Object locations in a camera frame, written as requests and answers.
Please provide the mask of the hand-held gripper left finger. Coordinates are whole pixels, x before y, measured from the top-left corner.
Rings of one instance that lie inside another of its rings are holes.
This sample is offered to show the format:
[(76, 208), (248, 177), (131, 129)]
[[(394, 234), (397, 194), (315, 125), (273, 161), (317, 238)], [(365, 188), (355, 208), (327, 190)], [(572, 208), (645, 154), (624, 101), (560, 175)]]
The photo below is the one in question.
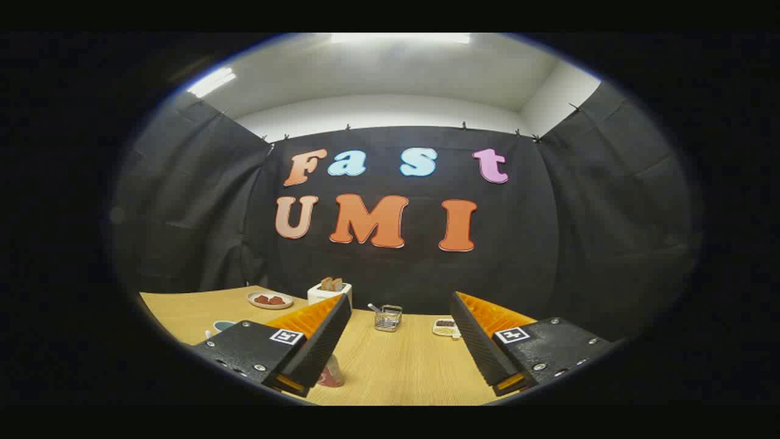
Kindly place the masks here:
[(306, 397), (352, 311), (348, 296), (337, 294), (270, 322), (237, 322), (193, 345), (191, 352), (255, 386)]

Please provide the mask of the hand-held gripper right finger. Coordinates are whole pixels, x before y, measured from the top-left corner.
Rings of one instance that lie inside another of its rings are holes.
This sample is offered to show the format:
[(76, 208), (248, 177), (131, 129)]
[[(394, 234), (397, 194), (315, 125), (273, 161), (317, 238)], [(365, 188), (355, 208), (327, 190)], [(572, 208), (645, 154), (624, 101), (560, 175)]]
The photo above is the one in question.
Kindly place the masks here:
[(450, 313), (496, 396), (555, 381), (596, 361), (613, 345), (566, 319), (536, 320), (462, 292), (452, 294)]

